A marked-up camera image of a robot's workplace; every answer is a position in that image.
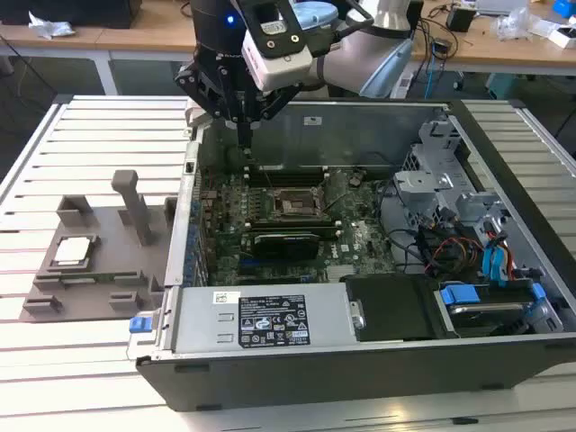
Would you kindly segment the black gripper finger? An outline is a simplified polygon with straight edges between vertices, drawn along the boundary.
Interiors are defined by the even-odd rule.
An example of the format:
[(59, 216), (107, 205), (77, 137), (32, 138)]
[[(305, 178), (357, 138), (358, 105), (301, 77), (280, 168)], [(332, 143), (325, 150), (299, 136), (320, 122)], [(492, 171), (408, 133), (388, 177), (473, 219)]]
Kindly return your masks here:
[(238, 145), (247, 148), (246, 116), (229, 67), (217, 66), (207, 73), (201, 65), (183, 65), (175, 83), (213, 119), (236, 129)]
[(255, 84), (245, 92), (245, 148), (252, 144), (252, 126), (262, 119), (274, 118), (301, 90), (301, 84), (288, 85), (271, 92), (258, 90)]

